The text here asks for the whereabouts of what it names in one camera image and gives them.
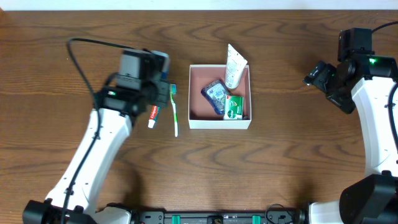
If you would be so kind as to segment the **green red toothpaste tube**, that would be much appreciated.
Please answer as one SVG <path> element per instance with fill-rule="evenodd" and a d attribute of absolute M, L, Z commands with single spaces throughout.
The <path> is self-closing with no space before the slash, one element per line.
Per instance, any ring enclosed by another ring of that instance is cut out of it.
<path fill-rule="evenodd" d="M 153 128 L 156 124 L 157 121 L 157 117 L 159 114 L 159 110 L 160 108 L 158 106 L 153 106 L 150 112 L 150 117 L 149 117 L 149 121 L 148 121 L 148 127 L 149 128 Z"/>

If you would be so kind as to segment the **green soap bar box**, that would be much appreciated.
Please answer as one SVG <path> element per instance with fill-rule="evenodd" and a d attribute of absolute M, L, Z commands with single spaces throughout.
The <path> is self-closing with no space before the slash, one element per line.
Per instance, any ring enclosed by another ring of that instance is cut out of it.
<path fill-rule="evenodd" d="M 226 96 L 224 103 L 224 120 L 242 120 L 244 98 L 242 96 Z"/>

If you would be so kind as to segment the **white lotion tube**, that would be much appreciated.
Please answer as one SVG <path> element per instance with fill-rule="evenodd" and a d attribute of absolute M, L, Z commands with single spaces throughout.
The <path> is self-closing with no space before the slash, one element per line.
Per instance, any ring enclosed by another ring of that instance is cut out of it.
<path fill-rule="evenodd" d="M 228 89 L 233 90 L 238 87 L 247 63 L 248 61 L 231 44 L 228 44 L 226 73 L 224 79 L 224 83 Z"/>

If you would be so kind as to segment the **blue disposable razor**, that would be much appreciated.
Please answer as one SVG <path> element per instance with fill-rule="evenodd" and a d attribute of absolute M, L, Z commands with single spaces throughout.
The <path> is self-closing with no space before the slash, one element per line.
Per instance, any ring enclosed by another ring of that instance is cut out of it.
<path fill-rule="evenodd" d="M 166 80 L 168 77 L 169 71 L 162 72 L 161 79 Z"/>

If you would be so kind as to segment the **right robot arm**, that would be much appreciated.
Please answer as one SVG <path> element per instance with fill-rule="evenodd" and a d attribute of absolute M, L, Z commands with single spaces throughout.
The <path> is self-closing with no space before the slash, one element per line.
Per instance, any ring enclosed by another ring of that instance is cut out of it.
<path fill-rule="evenodd" d="M 303 79 L 344 113 L 358 112 L 366 161 L 364 179 L 338 200 L 311 203 L 297 223 L 397 223 L 397 62 L 375 54 L 374 32 L 341 31 L 338 66 L 320 61 Z"/>

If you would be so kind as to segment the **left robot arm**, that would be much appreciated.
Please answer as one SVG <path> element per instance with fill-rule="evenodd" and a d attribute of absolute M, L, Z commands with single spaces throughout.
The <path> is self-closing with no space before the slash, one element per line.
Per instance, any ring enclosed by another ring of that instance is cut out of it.
<path fill-rule="evenodd" d="M 96 93 L 85 135 L 67 170 L 43 202 L 31 200 L 24 223 L 137 223 L 133 210 L 111 204 L 96 211 L 103 182 L 136 118 L 147 105 L 169 101 L 169 55 L 159 51 L 123 51 L 119 72 Z"/>

